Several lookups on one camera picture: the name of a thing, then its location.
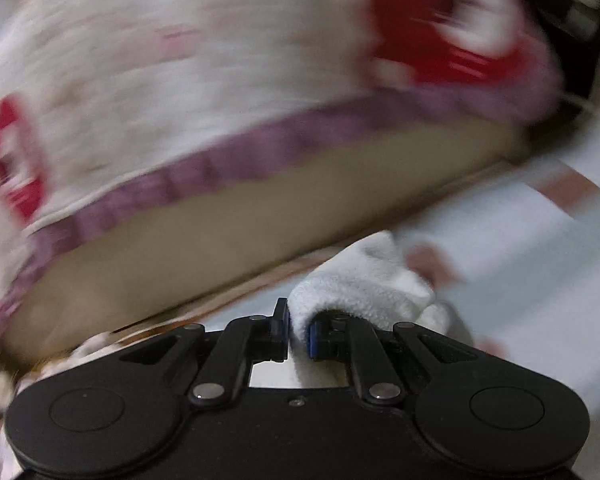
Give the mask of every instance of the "red pattern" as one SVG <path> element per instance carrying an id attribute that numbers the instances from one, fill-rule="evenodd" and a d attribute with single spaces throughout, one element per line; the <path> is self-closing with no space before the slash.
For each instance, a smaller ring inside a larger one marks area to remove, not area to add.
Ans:
<path id="1" fill-rule="evenodd" d="M 169 61 L 194 56 L 201 33 L 181 25 L 163 27 L 157 31 L 160 60 Z"/>
<path id="2" fill-rule="evenodd" d="M 429 282 L 433 289 L 462 282 L 460 275 L 449 262 L 448 256 L 438 247 L 430 245 L 415 247 L 404 257 L 404 261 L 408 269 Z"/>
<path id="3" fill-rule="evenodd" d="M 448 22 L 458 3 L 460 0 L 372 0 L 381 37 L 376 57 L 413 67 L 415 82 L 485 84 L 520 73 L 528 62 L 524 21 L 520 20 L 520 34 L 510 54 L 497 59 L 479 56 L 447 43 L 434 26 Z"/>
<path id="4" fill-rule="evenodd" d="M 15 153 L 0 152 L 0 196 L 21 220 L 29 222 L 45 197 L 45 171 L 42 150 L 13 95 L 0 101 L 0 148 L 10 127 L 13 127 L 15 147 L 21 159 L 18 160 Z"/>

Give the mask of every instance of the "metal pin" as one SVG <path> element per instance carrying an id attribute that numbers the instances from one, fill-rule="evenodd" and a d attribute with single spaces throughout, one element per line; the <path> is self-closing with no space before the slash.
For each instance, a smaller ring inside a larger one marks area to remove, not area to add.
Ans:
<path id="1" fill-rule="evenodd" d="M 217 383 L 202 383 L 193 388 L 193 396 L 200 400 L 213 400 L 224 394 L 224 388 Z"/>
<path id="2" fill-rule="evenodd" d="M 400 386 L 392 383 L 377 383 L 369 388 L 369 395 L 378 400 L 395 399 L 401 393 Z"/>
<path id="3" fill-rule="evenodd" d="M 295 399 L 291 399 L 289 401 L 289 405 L 292 408 L 302 408 L 306 404 L 304 397 L 296 397 Z"/>

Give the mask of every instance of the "towel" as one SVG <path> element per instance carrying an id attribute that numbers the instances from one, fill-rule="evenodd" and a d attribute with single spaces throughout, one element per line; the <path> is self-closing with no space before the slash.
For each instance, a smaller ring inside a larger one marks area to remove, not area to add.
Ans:
<path id="1" fill-rule="evenodd" d="M 288 298 L 292 323 L 291 359 L 304 388 L 343 386 L 344 369 L 314 363 L 306 354 L 307 329 L 321 312 L 361 317 L 381 330 L 413 321 L 466 344 L 471 337 L 449 304 L 436 301 L 429 284 L 406 268 L 389 231 L 347 247 L 299 283 Z"/>

